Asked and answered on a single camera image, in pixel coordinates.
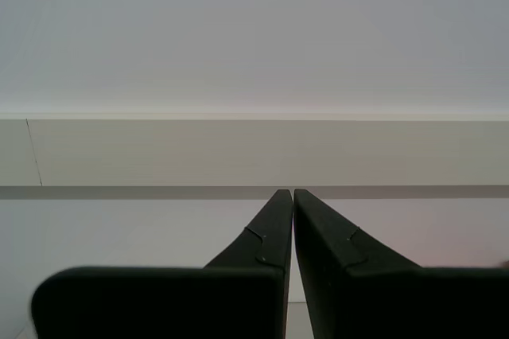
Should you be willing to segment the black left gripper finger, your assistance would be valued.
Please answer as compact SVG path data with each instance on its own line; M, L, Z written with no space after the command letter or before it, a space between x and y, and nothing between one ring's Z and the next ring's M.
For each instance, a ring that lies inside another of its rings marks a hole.
M73 267L30 304L39 338L283 338L293 200L278 190L202 268Z
M311 192L293 202L314 337L507 337L506 269L421 267Z

